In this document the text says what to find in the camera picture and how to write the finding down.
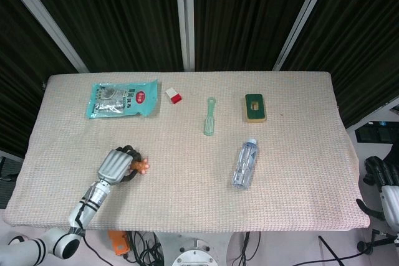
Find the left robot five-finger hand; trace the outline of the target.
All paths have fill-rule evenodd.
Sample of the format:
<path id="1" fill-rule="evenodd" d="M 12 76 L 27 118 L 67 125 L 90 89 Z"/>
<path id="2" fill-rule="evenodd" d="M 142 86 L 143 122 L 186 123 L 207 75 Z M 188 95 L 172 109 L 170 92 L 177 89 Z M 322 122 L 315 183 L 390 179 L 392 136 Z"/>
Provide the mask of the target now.
<path id="1" fill-rule="evenodd" d="M 137 174 L 137 169 L 132 169 L 133 163 L 141 163 L 142 156 L 132 146 L 118 147 L 109 152 L 97 171 L 99 179 L 113 186 L 120 182 L 129 182 Z"/>

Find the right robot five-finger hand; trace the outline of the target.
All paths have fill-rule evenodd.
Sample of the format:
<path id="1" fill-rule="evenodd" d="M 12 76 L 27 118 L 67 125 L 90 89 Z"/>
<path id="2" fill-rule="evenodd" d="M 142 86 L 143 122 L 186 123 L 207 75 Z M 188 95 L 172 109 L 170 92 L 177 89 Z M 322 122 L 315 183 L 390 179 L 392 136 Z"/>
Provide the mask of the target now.
<path id="1" fill-rule="evenodd" d="M 398 234 L 398 167 L 377 156 L 365 160 L 367 175 L 363 181 L 377 186 L 382 211 L 370 209 L 361 199 L 356 199 L 358 207 L 368 216 L 385 221 L 394 233 Z"/>

